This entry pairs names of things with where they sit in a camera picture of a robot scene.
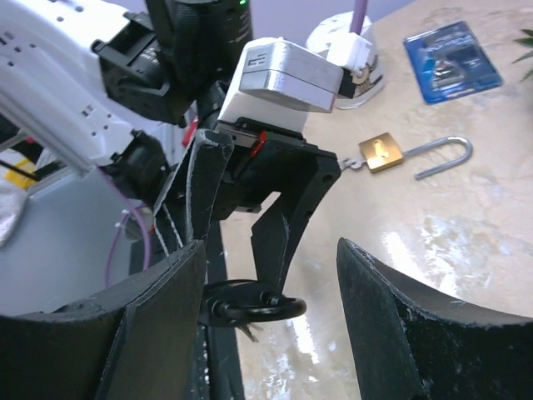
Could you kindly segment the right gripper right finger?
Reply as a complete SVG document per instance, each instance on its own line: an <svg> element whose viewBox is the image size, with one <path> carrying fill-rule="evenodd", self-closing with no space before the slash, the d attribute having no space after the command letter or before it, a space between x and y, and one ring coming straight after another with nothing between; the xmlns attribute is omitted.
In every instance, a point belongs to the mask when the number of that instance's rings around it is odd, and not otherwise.
<svg viewBox="0 0 533 400"><path fill-rule="evenodd" d="M352 241L336 268L363 399L530 399L532 320L440 292Z"/></svg>

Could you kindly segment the brass padlock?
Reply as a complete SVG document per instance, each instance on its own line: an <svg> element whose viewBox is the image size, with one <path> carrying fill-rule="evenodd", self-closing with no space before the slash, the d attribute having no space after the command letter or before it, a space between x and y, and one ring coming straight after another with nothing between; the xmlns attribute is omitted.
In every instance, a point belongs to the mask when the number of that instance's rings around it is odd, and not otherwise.
<svg viewBox="0 0 533 400"><path fill-rule="evenodd" d="M367 139L358 144L362 159L371 173L379 173L396 165L402 164L407 158L427 153L439 147L457 144L463 147L464 152L458 158L426 169L414 175L414 179L420 181L430 176L442 173L467 162L474 153L474 147L470 140L460 136L447 136L432 142L403 151L395 138L388 132Z"/></svg>

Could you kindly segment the small silver key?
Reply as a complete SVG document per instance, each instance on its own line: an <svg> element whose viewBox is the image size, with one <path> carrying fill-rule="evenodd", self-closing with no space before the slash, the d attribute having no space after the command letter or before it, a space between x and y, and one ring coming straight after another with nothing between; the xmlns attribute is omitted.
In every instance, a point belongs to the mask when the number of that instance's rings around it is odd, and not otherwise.
<svg viewBox="0 0 533 400"><path fill-rule="evenodd" d="M366 159L364 157L348 157L344 158L339 162L340 169L342 171L347 169L357 170L363 167L366 164Z"/></svg>

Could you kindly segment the black headed key bunch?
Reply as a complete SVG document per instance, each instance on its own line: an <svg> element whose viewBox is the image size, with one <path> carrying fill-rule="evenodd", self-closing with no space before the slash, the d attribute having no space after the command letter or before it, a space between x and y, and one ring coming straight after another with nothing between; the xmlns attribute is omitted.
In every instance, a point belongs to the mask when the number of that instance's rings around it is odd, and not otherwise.
<svg viewBox="0 0 533 400"><path fill-rule="evenodd" d="M253 343L258 343L259 339L257 338L257 335L255 332L263 332L264 328L256 323L248 323L245 325L241 325L238 327L240 331L242 331Z"/></svg>

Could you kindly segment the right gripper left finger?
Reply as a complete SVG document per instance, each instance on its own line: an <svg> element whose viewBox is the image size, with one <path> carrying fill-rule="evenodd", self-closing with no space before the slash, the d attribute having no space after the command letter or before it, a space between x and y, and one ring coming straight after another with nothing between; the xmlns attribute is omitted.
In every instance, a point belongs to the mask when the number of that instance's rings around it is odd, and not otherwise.
<svg viewBox="0 0 533 400"><path fill-rule="evenodd" d="M2 317L2 398L183 399L206 266L194 241L55 312Z"/></svg>

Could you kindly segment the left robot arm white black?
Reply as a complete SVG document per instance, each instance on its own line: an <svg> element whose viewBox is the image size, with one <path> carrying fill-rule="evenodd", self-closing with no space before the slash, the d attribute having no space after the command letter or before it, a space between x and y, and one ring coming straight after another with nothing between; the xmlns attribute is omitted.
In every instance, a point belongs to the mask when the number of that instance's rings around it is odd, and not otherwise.
<svg viewBox="0 0 533 400"><path fill-rule="evenodd" d="M254 38L246 1L1 4L2 112L72 166L103 169L179 239L277 193L252 228L257 278L277 288L340 174L302 130L332 110L342 74Z"/></svg>

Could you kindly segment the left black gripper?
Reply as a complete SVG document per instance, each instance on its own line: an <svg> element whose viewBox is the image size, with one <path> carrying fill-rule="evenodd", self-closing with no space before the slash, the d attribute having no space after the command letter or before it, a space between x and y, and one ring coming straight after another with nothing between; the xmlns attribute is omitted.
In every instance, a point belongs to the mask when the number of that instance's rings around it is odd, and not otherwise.
<svg viewBox="0 0 533 400"><path fill-rule="evenodd" d="M340 177L337 156L301 133L250 118L218 122L216 130L196 131L155 202L163 254L206 239L212 216L259 213L280 193L252 226L251 242L257 280L282 290L307 224Z"/></svg>

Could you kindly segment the blue card package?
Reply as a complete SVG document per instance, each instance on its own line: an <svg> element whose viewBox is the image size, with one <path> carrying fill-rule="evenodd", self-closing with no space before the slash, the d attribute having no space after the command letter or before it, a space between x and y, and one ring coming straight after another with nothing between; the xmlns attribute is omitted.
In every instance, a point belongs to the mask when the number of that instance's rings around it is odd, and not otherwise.
<svg viewBox="0 0 533 400"><path fill-rule="evenodd" d="M465 21L406 37L403 45L428 105L503 84L502 76Z"/></svg>

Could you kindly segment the white paper roll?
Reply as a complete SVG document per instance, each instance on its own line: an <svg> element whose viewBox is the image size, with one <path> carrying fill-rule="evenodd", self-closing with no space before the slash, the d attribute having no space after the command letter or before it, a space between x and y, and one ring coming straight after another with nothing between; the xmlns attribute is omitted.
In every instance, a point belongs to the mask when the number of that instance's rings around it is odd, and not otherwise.
<svg viewBox="0 0 533 400"><path fill-rule="evenodd" d="M341 110L353 109L369 101L380 92L385 85L384 69L379 60L376 38L371 19L365 16L360 36L371 44L367 51L366 63L356 61L354 69L347 66L349 55L341 55L344 48L342 39L353 39L349 33L353 12L344 12L329 17L314 28L306 40L306 47L324 57L327 61L342 66L351 72L351 80L355 84L352 98L338 96L335 106Z"/></svg>

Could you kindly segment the black padlock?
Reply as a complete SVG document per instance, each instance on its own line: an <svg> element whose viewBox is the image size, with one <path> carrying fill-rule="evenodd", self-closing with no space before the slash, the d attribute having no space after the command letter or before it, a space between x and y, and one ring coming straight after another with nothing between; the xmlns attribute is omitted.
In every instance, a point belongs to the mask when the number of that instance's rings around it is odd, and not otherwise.
<svg viewBox="0 0 533 400"><path fill-rule="evenodd" d="M270 283L234 279L204 287L198 323L218 328L237 328L248 323L267 323L298 318L306 302L283 295Z"/></svg>

